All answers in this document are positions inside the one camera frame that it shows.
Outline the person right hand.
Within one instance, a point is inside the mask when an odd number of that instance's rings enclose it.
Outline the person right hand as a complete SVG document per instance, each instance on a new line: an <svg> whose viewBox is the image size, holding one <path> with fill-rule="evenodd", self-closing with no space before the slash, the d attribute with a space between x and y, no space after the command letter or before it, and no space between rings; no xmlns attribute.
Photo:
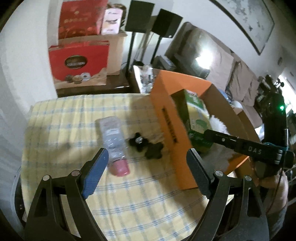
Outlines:
<svg viewBox="0 0 296 241"><path fill-rule="evenodd" d="M255 179L255 185L267 189L267 195L263 201L265 208L269 237L272 239L282 228L288 203L288 180L286 174L281 171L272 177Z"/></svg>

